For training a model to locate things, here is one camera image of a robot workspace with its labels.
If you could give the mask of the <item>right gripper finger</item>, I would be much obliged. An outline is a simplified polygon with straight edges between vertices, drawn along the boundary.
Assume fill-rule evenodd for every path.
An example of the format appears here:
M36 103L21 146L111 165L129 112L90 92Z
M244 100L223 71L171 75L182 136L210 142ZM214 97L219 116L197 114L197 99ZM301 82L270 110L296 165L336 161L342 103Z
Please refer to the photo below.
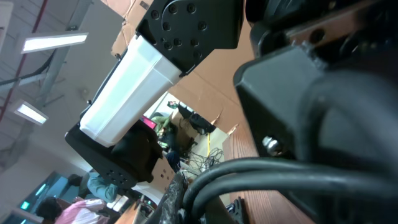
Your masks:
M397 2L247 1L234 87L262 157L397 183Z

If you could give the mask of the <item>ceiling light fixture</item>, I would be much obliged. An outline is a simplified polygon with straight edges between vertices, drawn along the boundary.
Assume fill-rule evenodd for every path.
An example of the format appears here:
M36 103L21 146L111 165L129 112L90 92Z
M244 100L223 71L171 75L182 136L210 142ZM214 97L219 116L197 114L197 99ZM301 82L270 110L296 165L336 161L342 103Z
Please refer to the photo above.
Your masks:
M11 106L11 111L34 123L39 126L42 126L47 120L48 116L45 115L43 112L32 106L30 103L24 101L24 100L18 100L16 101L12 106Z
M22 42L21 54L84 44L88 35L88 32L78 30L31 34Z

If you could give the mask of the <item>cardboard wall panel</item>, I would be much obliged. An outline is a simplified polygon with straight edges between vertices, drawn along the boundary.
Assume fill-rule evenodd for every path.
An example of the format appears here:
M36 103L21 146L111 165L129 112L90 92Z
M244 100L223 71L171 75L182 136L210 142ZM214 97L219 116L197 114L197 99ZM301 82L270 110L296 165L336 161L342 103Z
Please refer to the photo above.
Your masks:
M152 0L101 1L124 19L111 48L111 55L121 55ZM236 49L214 50L191 74L169 89L169 93L226 133L244 121L233 77L242 64L254 58L250 30L244 20Z

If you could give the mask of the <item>computer monitor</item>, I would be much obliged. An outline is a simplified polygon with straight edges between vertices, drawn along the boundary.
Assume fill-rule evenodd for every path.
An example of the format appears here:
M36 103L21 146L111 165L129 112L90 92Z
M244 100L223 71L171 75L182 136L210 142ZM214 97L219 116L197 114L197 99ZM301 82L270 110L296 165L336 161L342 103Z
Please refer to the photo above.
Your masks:
M157 126L155 122L153 122L151 119L147 118L146 116L141 116L140 120L151 129L155 129Z

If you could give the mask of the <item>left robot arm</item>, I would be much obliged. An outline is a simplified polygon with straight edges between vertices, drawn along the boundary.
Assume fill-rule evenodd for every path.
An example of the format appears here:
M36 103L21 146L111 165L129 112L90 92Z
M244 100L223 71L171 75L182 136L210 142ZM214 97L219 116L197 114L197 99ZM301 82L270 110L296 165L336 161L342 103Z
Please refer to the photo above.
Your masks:
M141 116L212 51L238 46L243 7L242 0L153 1L66 142L107 183L151 182L162 150Z

